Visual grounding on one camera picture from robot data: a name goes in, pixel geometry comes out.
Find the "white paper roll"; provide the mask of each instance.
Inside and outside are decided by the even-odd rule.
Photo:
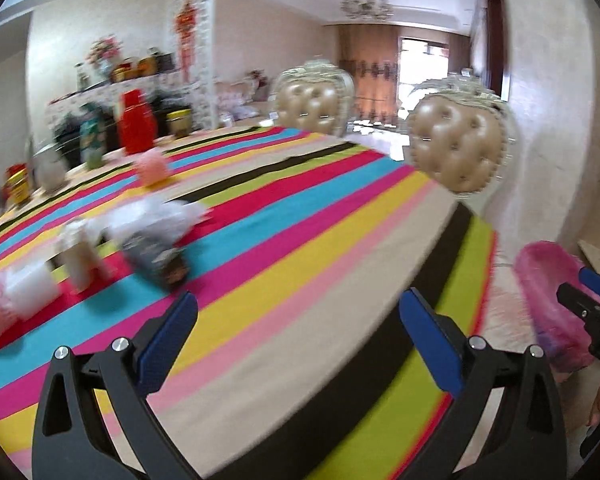
[[[6,295],[16,316],[27,320],[60,296],[60,287],[45,262],[34,262],[7,275]]]

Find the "brown curtain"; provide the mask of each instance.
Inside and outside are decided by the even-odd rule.
[[[397,117],[400,27],[352,23],[338,25],[340,67],[356,83],[356,114],[372,122]]]
[[[460,73],[471,66],[471,38],[460,34],[449,35],[449,72]]]

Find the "silver bolt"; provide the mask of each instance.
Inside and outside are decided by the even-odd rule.
[[[487,348],[487,342],[479,335],[474,335],[469,338],[469,346],[474,350],[484,350]]]
[[[129,339],[126,337],[119,337],[113,343],[111,343],[111,348],[113,348],[116,352],[122,352],[126,350],[129,346]]]
[[[69,355],[69,349],[66,346],[60,346],[54,352],[56,359],[64,359]]]
[[[531,345],[529,347],[529,353],[538,359],[544,356],[544,350],[542,350],[538,345]]]

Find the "window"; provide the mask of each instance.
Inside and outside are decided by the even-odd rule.
[[[449,68],[449,50],[446,45],[421,40],[402,40],[400,51],[400,79],[398,99],[402,108],[398,116],[406,119],[418,101],[431,90],[410,93],[413,87],[427,79],[443,79]]]

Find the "red thermos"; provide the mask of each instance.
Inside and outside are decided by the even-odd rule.
[[[125,111],[118,121],[118,136],[126,154],[141,153],[154,146],[158,125],[151,107],[142,99],[142,92],[132,90],[122,95]]]

